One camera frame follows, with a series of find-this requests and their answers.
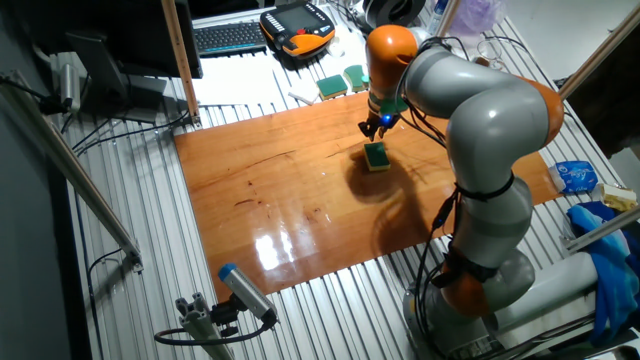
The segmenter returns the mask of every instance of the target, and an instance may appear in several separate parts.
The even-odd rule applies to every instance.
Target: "wooden post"
[[[164,10],[164,17],[167,21],[169,36],[171,36],[171,44],[173,45],[173,53],[176,56],[178,70],[180,71],[182,86],[187,96],[189,115],[191,115],[194,125],[200,125],[200,112],[198,111],[196,93],[193,90],[191,70],[189,69],[187,51],[184,49],[184,41],[182,40],[182,31],[180,31],[180,21],[178,20],[175,0],[162,0],[162,9]]]

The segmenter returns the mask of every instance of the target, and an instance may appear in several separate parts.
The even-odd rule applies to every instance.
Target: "white paper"
[[[204,105],[268,104],[280,97],[266,56],[201,59],[202,79],[193,79],[196,99]]]

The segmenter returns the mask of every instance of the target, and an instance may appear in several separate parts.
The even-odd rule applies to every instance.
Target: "green block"
[[[353,65],[344,69],[344,77],[351,84],[351,89],[355,92],[362,91],[367,88],[367,84],[364,83],[364,72],[361,65]]]
[[[316,81],[318,89],[320,89],[320,97],[322,100],[332,99],[336,96],[347,93],[347,83],[344,82],[342,76],[334,75],[326,79]]]
[[[364,157],[367,160],[369,171],[384,171],[391,167],[381,142],[364,144]]]

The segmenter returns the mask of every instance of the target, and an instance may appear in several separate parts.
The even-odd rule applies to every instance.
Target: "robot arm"
[[[459,221],[441,288],[427,294],[425,306],[436,332],[455,331],[452,324],[464,326],[510,305],[534,281],[531,262],[515,249],[530,225],[531,193],[511,167],[556,136],[564,111],[558,94],[539,83],[465,61],[438,45],[412,59],[417,49],[409,29],[388,25],[371,33],[368,121],[388,114],[386,104],[396,101],[405,69],[408,101],[450,121],[446,145],[462,194]]]

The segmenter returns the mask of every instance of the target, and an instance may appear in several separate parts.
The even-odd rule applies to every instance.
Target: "blue plastic bag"
[[[559,162],[549,168],[549,174],[558,191],[564,194],[591,191],[598,183],[598,176],[588,161]]]

